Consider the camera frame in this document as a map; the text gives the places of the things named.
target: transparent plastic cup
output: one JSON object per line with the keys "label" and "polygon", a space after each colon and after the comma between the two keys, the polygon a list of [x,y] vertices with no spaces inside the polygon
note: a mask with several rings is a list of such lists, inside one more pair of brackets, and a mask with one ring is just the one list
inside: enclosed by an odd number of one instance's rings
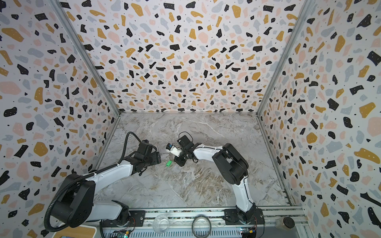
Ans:
{"label": "transparent plastic cup", "polygon": [[165,215],[159,215],[154,219],[153,224],[154,231],[158,234],[162,234],[169,229],[169,219]]}

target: terrazzo wall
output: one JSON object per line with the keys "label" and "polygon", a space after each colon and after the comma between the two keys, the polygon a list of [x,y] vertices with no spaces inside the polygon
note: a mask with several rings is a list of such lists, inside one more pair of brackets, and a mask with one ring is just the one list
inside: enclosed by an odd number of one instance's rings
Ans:
{"label": "terrazzo wall", "polygon": [[316,237],[381,237],[381,1],[316,1],[260,119]]}
{"label": "terrazzo wall", "polygon": [[121,111],[256,112],[303,0],[62,0]]}
{"label": "terrazzo wall", "polygon": [[0,1],[0,21],[0,236],[50,236],[47,206],[116,116],[46,1]]}

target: gray marble floor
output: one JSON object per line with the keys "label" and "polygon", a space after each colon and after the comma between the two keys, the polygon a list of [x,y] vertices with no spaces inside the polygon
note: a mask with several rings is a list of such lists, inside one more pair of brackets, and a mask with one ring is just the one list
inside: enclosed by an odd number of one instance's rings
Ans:
{"label": "gray marble floor", "polygon": [[[122,114],[100,168],[120,158],[129,131],[155,145],[162,163],[148,167],[142,176],[116,181],[97,193],[95,200],[119,200],[132,208],[235,206],[232,187],[214,163],[189,160],[184,167],[176,163],[166,167],[173,156],[165,146],[175,144],[178,134],[187,131],[194,143],[231,143],[239,151],[249,163],[250,193],[258,206],[287,205],[254,114]],[[126,155],[137,147],[131,136]]]}

